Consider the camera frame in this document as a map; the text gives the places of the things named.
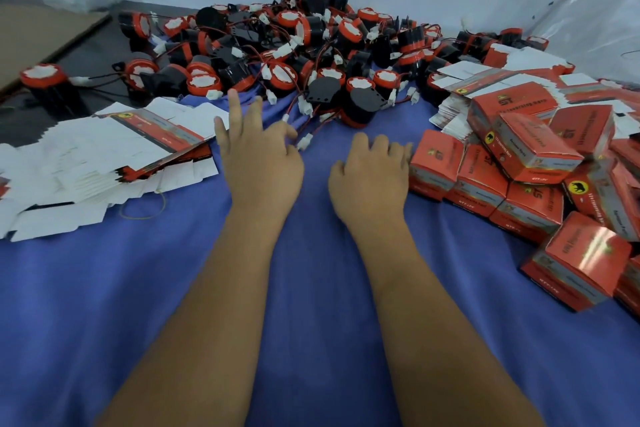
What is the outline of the thin rubber band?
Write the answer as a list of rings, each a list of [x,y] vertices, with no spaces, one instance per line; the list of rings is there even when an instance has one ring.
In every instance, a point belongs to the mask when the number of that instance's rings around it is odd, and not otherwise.
[[[156,195],[161,198],[161,206],[156,213],[153,213],[148,216],[130,216],[125,213],[125,203],[124,203],[120,205],[120,208],[118,210],[118,216],[123,220],[129,220],[129,221],[148,221],[156,218],[157,216],[161,215],[164,212],[167,205],[167,199],[163,192],[158,192],[156,193]]]

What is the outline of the stack of flat white cartons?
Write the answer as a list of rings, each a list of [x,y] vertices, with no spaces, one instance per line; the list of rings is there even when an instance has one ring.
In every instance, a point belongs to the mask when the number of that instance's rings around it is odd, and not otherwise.
[[[228,112],[209,101],[116,102],[54,125],[33,144],[0,144],[0,240],[73,232],[101,223],[113,206],[217,175],[209,147],[216,118],[228,129]]]
[[[429,122],[439,131],[466,140],[471,134],[467,116],[474,97],[536,83],[556,101],[543,117],[552,117],[557,109],[572,105],[611,104],[614,138],[640,140],[640,87],[633,91],[622,82],[596,80],[574,70],[568,61],[544,51],[491,44],[484,63],[463,57],[437,67],[430,75],[431,87],[443,92],[444,99]]]

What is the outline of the person's left hand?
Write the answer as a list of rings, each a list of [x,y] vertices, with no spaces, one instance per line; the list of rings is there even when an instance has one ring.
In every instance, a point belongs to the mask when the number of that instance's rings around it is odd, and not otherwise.
[[[236,90],[228,91],[230,151],[221,155],[233,207],[285,220],[303,183],[304,164],[292,144],[297,131],[285,121],[246,137],[246,111]]]

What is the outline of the pile of red cardboard boxes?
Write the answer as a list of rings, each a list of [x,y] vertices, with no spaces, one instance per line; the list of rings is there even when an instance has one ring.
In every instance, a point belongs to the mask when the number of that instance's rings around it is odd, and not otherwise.
[[[574,312],[617,300],[640,318],[640,142],[611,105],[556,108],[537,83],[476,96],[470,130],[427,130],[410,190],[488,219],[538,249],[521,273]]]

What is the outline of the pile of red black buzzers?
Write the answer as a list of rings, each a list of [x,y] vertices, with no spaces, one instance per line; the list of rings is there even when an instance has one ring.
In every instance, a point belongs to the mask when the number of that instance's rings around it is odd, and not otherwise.
[[[510,54],[524,51],[532,69],[552,66],[533,62],[545,54],[548,40],[523,39],[519,28],[500,34],[462,31],[446,42],[438,25],[393,19],[369,7],[355,12],[347,0],[216,4],[174,18],[124,10],[117,20],[131,54],[104,77],[116,77],[129,98],[140,101],[151,96],[212,100],[228,89],[244,93],[260,84],[273,103],[280,94],[297,93],[312,104],[309,114],[316,107],[328,114],[340,102],[315,98],[313,85],[330,69],[351,89],[357,78],[377,84],[372,66],[391,66],[394,80],[387,92],[395,94],[406,80],[426,81],[429,64],[451,65],[463,56],[500,68],[515,66]]]

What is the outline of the person's left forearm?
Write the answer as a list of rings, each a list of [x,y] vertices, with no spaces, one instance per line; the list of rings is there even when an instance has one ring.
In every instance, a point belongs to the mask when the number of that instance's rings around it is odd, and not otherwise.
[[[97,427],[244,427],[292,203],[234,202],[204,267]]]

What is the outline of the clear plastic bag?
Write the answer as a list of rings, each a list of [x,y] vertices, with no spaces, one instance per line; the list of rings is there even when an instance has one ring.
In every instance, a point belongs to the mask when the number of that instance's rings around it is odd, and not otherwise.
[[[556,0],[526,34],[579,73],[640,85],[640,0]]]

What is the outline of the person's right hand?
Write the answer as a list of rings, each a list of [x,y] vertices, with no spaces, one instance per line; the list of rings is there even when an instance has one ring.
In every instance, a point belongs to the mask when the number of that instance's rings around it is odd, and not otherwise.
[[[376,158],[372,141],[364,132],[353,136],[344,161],[346,196],[330,197],[338,218],[353,235],[405,225],[409,167],[401,166],[404,145],[389,140],[389,156]]]

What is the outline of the blue cloth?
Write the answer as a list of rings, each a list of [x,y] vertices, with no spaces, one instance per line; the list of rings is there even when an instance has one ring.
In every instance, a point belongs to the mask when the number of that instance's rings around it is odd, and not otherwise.
[[[275,248],[254,427],[398,426],[367,275],[327,191],[353,131],[326,125]],[[164,212],[0,240],[0,427],[87,427],[175,311],[230,207],[222,175]],[[156,194],[125,204],[156,213]],[[424,259],[549,427],[640,427],[640,324],[614,301],[574,314],[520,274],[532,246],[411,194]]]

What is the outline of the person's right forearm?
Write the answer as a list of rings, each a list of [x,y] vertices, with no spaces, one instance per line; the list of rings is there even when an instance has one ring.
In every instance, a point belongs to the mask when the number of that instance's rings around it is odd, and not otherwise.
[[[404,219],[344,224],[369,277],[403,427],[546,427],[422,258]]]

